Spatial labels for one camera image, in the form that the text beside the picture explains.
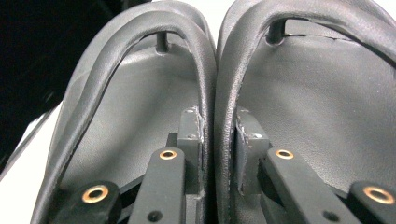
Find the white surface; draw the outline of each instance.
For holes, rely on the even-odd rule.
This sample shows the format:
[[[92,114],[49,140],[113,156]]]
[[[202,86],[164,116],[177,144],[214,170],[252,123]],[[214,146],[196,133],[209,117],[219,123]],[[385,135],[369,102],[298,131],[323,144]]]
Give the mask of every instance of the white surface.
[[[233,0],[183,0],[182,2],[196,7],[204,14],[215,43],[217,43],[222,20]],[[376,0],[376,2],[393,18],[396,18],[396,1]],[[35,198],[44,176],[50,139],[60,109],[61,106],[58,105],[43,124],[35,139],[30,142],[0,182],[0,211],[2,211],[0,223],[30,222]]]

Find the slipper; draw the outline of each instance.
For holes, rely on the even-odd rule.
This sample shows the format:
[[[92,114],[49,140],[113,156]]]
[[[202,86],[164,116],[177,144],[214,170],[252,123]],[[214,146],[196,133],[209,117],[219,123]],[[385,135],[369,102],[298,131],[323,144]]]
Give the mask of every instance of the slipper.
[[[219,223],[365,220],[350,215],[344,205],[339,205],[344,216],[317,212],[327,203],[319,203],[324,197],[314,197],[314,192],[331,186],[345,199],[359,186],[352,185],[357,181],[383,189],[396,184],[394,27],[395,21],[372,1],[265,0],[232,5],[217,49],[214,136]],[[294,158],[290,162],[297,162],[295,167],[306,164],[305,170],[282,173],[275,156]],[[291,184],[293,172],[296,182]],[[304,184],[306,174],[317,175],[315,183],[328,186]],[[267,175],[271,188],[263,187]],[[292,200],[297,187],[301,193],[297,195],[310,190],[318,201]],[[263,192],[273,188],[280,190],[276,196],[280,200]],[[299,203],[312,203],[318,219],[305,219],[304,210],[296,209],[302,208]],[[279,214],[288,218],[273,219],[282,217]]]
[[[81,205],[80,191],[91,185],[101,186],[99,195],[88,195],[102,200],[95,201],[95,206],[103,209],[102,203],[122,203],[122,211],[108,205],[111,214],[103,217],[103,223],[126,223],[131,209],[142,206],[134,201],[145,201],[139,199],[149,190],[145,186],[162,189],[173,178],[145,184],[153,181],[149,173],[155,164],[150,168],[149,163],[164,147],[178,147],[171,151],[182,150],[177,157],[185,157],[186,168],[177,168],[186,173],[185,180],[169,183],[178,183],[175,189],[180,187],[186,194],[180,220],[206,223],[213,198],[209,180],[213,179],[215,78],[213,41],[205,19],[193,7],[180,2],[147,3],[110,21],[81,56],[68,85],[32,223],[97,221],[62,218],[80,218],[70,209]],[[178,165],[178,159],[168,164]],[[163,205],[166,197],[157,200]],[[95,206],[78,211],[86,218],[95,214],[86,209]],[[160,215],[161,211],[143,215],[148,221],[162,217],[167,222],[166,208],[158,209],[164,209]]]

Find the black fabric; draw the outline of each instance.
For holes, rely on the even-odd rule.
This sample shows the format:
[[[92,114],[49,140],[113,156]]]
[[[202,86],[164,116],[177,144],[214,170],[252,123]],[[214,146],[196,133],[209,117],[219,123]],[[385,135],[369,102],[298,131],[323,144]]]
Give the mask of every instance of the black fabric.
[[[361,45],[310,35],[269,45],[262,38],[274,21],[301,18]],[[224,51],[218,51],[215,170],[220,223],[263,221],[257,197],[244,198],[233,190],[237,105],[251,110],[274,146],[298,150],[329,184],[347,190],[353,181],[367,178],[394,186],[396,176],[388,171],[395,169],[396,160],[396,32],[389,24],[340,1],[315,0],[262,1],[237,20]]]
[[[209,187],[208,187],[208,185],[210,184],[208,182],[208,179],[210,177],[210,172],[211,172],[209,167],[211,165],[210,164],[211,144],[212,144],[211,136],[212,136],[212,119],[213,119],[212,106],[214,104],[214,84],[215,84],[214,80],[216,78],[216,65],[214,60],[213,45],[211,44],[209,38],[210,34],[208,32],[205,32],[205,29],[207,28],[205,21],[201,21],[201,24],[198,24],[201,25],[201,27],[204,27],[204,29],[201,29],[197,24],[194,23],[194,21],[199,22],[200,20],[192,21],[189,19],[190,17],[198,17],[199,19],[201,19],[200,15],[198,13],[190,13],[191,7],[190,10],[186,10],[186,11],[183,11],[183,9],[181,9],[182,7],[186,7],[186,4],[153,3],[153,4],[143,5],[142,7],[135,7],[131,9],[129,12],[125,12],[124,14],[119,15],[115,20],[111,21],[89,45],[86,52],[80,59],[80,62],[75,70],[75,74],[72,77],[72,80],[69,84],[64,99],[64,105],[61,110],[61,116],[57,123],[54,138],[52,139],[46,174],[39,196],[37,198],[37,202],[35,205],[35,212],[32,218],[32,223],[46,222],[48,211],[50,210],[50,207],[53,204],[53,197],[56,191],[58,190],[58,188],[60,187],[61,181],[63,181],[64,174],[66,174],[65,177],[67,177],[67,174],[70,174],[71,176],[74,177],[81,177],[81,173],[82,175],[85,176],[90,176],[92,174],[90,173],[90,169],[88,170],[77,169],[75,172],[68,173],[66,171],[66,168],[68,166],[70,168],[73,168],[74,166],[73,161],[75,160],[77,161],[85,160],[85,163],[86,162],[90,163],[92,160],[101,161],[101,163],[99,163],[101,167],[94,167],[94,169],[102,170],[103,173],[110,172],[108,174],[115,176],[115,178],[117,179],[120,179],[124,175],[126,175],[125,172],[132,172],[132,173],[135,172],[134,170],[128,169],[128,167],[121,167],[120,170],[117,170],[118,172],[117,174],[111,173],[111,171],[108,171],[107,169],[103,169],[104,168],[102,166],[103,164],[117,165],[117,163],[119,163],[118,160],[122,160],[122,158],[125,158],[124,155],[112,151],[112,148],[108,148],[106,146],[101,146],[100,148],[100,150],[102,151],[106,151],[107,149],[107,151],[110,152],[111,155],[109,155],[108,153],[100,154],[99,153],[100,151],[95,151],[94,153],[89,155],[89,157],[83,157],[81,156],[83,154],[78,155],[78,153],[80,153],[82,149],[86,149],[84,147],[80,148],[80,145],[81,144],[84,145],[84,139],[86,139],[86,135],[90,136],[90,130],[92,130],[93,124],[99,126],[102,125],[103,127],[103,124],[109,124],[109,123],[117,124],[117,122],[120,121],[118,117],[107,117],[106,120],[100,120],[100,119],[98,120],[95,118],[98,113],[99,115],[102,113],[100,112],[101,111],[100,108],[102,104],[105,104],[102,107],[105,109],[105,112],[106,110],[114,111],[113,110],[114,107],[108,106],[108,102],[111,101],[106,100],[107,93],[111,95],[112,97],[111,100],[113,100],[113,102],[122,103],[121,99],[123,99],[123,95],[126,93],[125,91],[128,91],[128,89],[125,89],[122,86],[120,87],[115,86],[115,88],[111,88],[113,81],[116,81],[116,79],[118,78],[118,76],[113,77],[114,73],[125,74],[125,71],[124,72],[119,71],[124,68],[127,68],[127,66],[122,66],[121,61],[123,59],[124,61],[131,60],[129,62],[130,64],[139,65],[140,62],[139,61],[134,62],[134,60],[143,60],[141,62],[145,64],[144,63],[145,58],[149,59],[152,57],[156,57],[157,60],[155,62],[153,61],[154,63],[156,63],[153,66],[154,69],[155,68],[161,69],[162,67],[164,71],[168,71],[173,67],[173,69],[176,71],[177,69],[180,69],[180,67],[181,69],[184,68],[183,65],[180,65],[178,63],[164,63],[162,60],[162,58],[170,57],[169,59],[171,59],[172,57],[174,57],[172,56],[173,55],[172,52],[174,53],[179,52],[179,54],[181,52],[182,55],[185,54],[186,48],[178,47],[177,45],[174,46],[171,45],[169,56],[159,55],[155,51],[152,52],[151,50],[153,50],[153,47],[151,47],[151,49],[142,49],[139,50],[138,52],[135,52],[133,54],[134,55],[133,57],[131,55],[131,57],[125,58],[125,56],[130,52],[130,49],[133,46],[135,46],[143,37],[161,31],[175,33],[179,37],[184,39],[184,41],[186,41],[186,45],[188,46],[188,50],[191,53],[191,55],[186,55],[185,57],[187,59],[192,59],[195,63],[193,67],[189,67],[187,70],[189,70],[192,75],[196,74],[196,77],[193,76],[192,80],[196,79],[197,84],[195,85],[197,85],[198,87],[196,88],[196,91],[192,89],[192,96],[195,93],[196,103],[198,104],[200,108],[200,113],[205,121],[204,143],[203,143],[204,172],[203,172],[203,183],[201,183],[203,195],[200,195],[200,197],[202,197],[202,202],[199,205],[200,207],[198,209],[200,213],[197,215],[198,219],[201,222],[205,222],[205,219],[207,218],[206,197],[208,195],[211,195],[211,192],[209,192]],[[146,63],[146,65],[142,65],[138,67],[131,67],[129,69],[135,69],[135,70],[130,70],[129,72],[130,74],[142,73],[143,75],[147,75],[146,74],[147,71],[150,71],[149,63]],[[155,77],[154,79],[153,77],[146,77],[146,80],[148,82],[150,82],[151,80],[156,81],[155,79],[156,79]],[[137,95],[135,96],[137,102],[140,103],[144,103],[145,100],[150,101],[150,97],[151,97],[150,92],[155,91],[152,89],[145,89],[145,88],[139,90],[147,91],[147,92],[138,92]],[[160,100],[154,100],[154,102],[157,102],[155,105],[163,104],[166,106],[166,102],[162,102],[161,98]],[[176,116],[179,116],[180,112],[181,111],[178,110],[173,111],[174,115],[176,113]],[[147,116],[149,115],[141,114],[140,118],[129,117],[129,119],[139,121],[140,119],[142,119],[142,117],[143,119],[146,119]],[[163,121],[161,121],[161,123],[159,123],[157,126],[161,128],[163,125],[165,125],[164,126],[165,129],[168,125],[171,125],[172,127],[175,126],[174,123],[170,123],[167,125],[166,123],[163,123]],[[95,131],[99,131],[99,132],[102,131],[104,136],[107,136],[108,134],[107,129],[102,129],[102,130],[96,129]],[[168,134],[169,133],[166,133],[163,136],[164,142],[166,142],[166,137]],[[155,139],[155,138],[152,139],[150,137],[152,136],[146,135],[146,138],[151,142],[154,142],[155,144],[161,143],[161,139]],[[89,137],[89,139],[93,140],[93,142],[90,142],[91,140],[89,140],[88,144],[85,144],[85,146],[87,147],[92,146],[92,144],[95,144],[96,141],[100,141],[100,139],[98,138],[92,138],[92,135],[91,137]],[[75,157],[73,157],[73,154],[75,153],[77,147],[78,147],[77,153],[75,154]],[[135,149],[132,148],[132,150],[136,150],[136,153],[134,154],[132,152],[132,154],[134,154],[134,156],[137,159],[139,159],[139,157],[142,156],[141,154],[142,152],[148,155],[151,154],[150,151],[146,151],[146,150],[142,151],[142,148],[135,148]],[[107,156],[110,156],[112,158],[112,161],[107,161],[106,160]],[[145,169],[145,167],[147,167],[148,162],[149,161],[145,161],[144,158],[142,158],[140,169]],[[74,167],[78,168],[80,163],[77,163],[75,165],[76,166]],[[101,174],[102,172],[97,173],[97,177],[100,178]],[[74,180],[72,179],[71,181],[84,182],[87,180],[84,177],[81,177],[81,179],[74,179]],[[62,182],[62,184],[64,184],[66,187],[67,186],[72,188],[75,187],[67,183],[64,183],[64,181]]]

